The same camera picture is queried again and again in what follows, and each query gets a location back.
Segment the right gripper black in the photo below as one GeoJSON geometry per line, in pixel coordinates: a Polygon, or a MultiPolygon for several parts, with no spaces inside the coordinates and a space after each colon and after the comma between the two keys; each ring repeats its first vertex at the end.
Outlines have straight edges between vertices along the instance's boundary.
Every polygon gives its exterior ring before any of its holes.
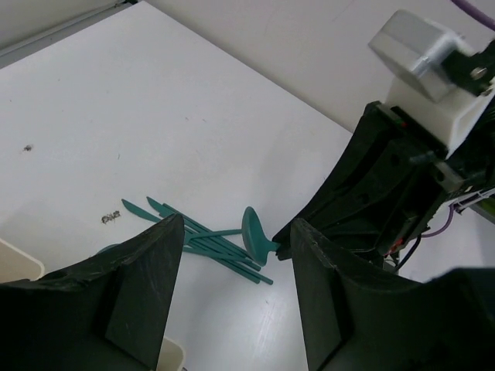
{"type": "Polygon", "coordinates": [[[423,233],[442,204],[493,187],[493,99],[451,156],[401,108],[372,102],[297,216],[355,254],[385,255],[423,233]]]}

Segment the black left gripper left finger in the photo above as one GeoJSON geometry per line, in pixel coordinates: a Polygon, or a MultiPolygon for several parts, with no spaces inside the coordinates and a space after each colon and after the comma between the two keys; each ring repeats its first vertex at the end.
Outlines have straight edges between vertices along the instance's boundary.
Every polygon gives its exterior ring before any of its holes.
{"type": "Polygon", "coordinates": [[[154,370],[183,253],[174,214],[36,281],[1,286],[3,370],[154,370]]]}

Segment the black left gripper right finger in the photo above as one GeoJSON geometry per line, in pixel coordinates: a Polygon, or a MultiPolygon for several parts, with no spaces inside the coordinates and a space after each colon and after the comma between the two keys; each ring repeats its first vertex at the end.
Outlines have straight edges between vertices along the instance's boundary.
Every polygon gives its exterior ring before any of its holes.
{"type": "Polygon", "coordinates": [[[492,370],[494,271],[425,283],[359,258],[304,220],[290,233],[311,370],[492,370]]]}

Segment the teal plastic fork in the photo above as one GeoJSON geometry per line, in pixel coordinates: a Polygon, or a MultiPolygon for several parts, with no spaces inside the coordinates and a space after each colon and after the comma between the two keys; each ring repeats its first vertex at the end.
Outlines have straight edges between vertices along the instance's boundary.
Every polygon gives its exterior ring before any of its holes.
{"type": "Polygon", "coordinates": [[[222,236],[231,236],[231,235],[239,235],[242,234],[241,229],[237,230],[218,230],[213,232],[190,232],[189,230],[185,230],[185,237],[183,244],[187,245],[191,240],[195,239],[203,239],[203,238],[211,238],[211,237],[222,237],[222,236]]]}

